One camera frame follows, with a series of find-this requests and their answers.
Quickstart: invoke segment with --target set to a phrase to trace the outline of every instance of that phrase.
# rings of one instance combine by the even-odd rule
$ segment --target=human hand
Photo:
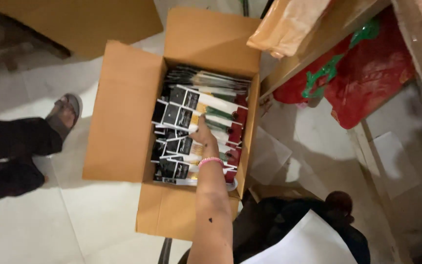
[[[206,117],[204,115],[201,115],[198,120],[196,132],[191,133],[189,137],[203,145],[203,158],[219,157],[218,140],[211,133],[208,125],[206,125]]]

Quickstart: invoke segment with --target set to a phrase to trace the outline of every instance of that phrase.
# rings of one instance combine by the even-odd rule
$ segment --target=box flap
[[[173,8],[167,16],[164,57],[253,77],[259,72],[261,51],[246,43],[260,22],[241,15]]]
[[[165,71],[161,56],[118,41],[107,43],[83,179],[143,180],[150,159],[150,120]]]
[[[108,39],[135,43],[163,30],[153,0],[0,0],[0,12],[85,58],[101,56]]]
[[[141,185],[136,231],[182,240],[192,240],[195,233],[195,193],[172,186]],[[232,219],[237,216],[239,200],[229,198]]]

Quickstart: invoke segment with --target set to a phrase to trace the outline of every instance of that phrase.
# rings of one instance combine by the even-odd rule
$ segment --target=person
[[[349,257],[344,263],[370,263],[366,238],[350,225],[354,221],[351,216],[352,200],[344,192],[333,192],[325,201],[313,197],[268,197],[258,203],[246,192],[243,209],[232,223],[222,164],[217,159],[217,140],[207,127],[205,116],[200,117],[198,130],[190,137],[203,145],[202,157],[206,162],[200,164],[196,188],[195,235],[191,249],[183,255],[179,264],[275,263],[274,260],[262,261],[265,254],[273,255],[273,258],[274,254],[278,254],[267,249],[282,241],[310,210],[330,225],[327,228],[334,229],[347,245]],[[309,251],[315,255],[317,249]],[[258,261],[252,262],[255,256],[259,256]],[[278,260],[278,263],[290,263]],[[343,263],[336,262],[334,258],[318,262],[316,257],[310,262]]]
[[[33,155],[62,150],[63,142],[76,124],[81,101],[67,93],[44,119],[31,117],[0,121],[0,199],[19,196],[42,186],[46,177],[32,161]]]

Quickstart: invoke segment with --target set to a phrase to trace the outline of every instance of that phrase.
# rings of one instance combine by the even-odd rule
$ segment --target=human arm
[[[198,130],[190,137],[203,145],[202,158],[219,157],[216,138],[205,123],[198,121]],[[188,264],[232,264],[232,213],[222,166],[219,162],[204,163],[196,188],[196,227]]]

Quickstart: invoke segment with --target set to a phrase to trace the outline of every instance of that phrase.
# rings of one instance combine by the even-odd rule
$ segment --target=open cardboard box
[[[260,94],[260,51],[246,46],[259,19],[191,8],[171,9],[164,56],[109,41],[91,120],[83,179],[141,182],[136,231],[191,240],[196,187],[152,181],[155,141],[151,117],[168,68],[177,63],[252,80],[249,114],[236,190],[229,192],[234,217],[244,192]]]

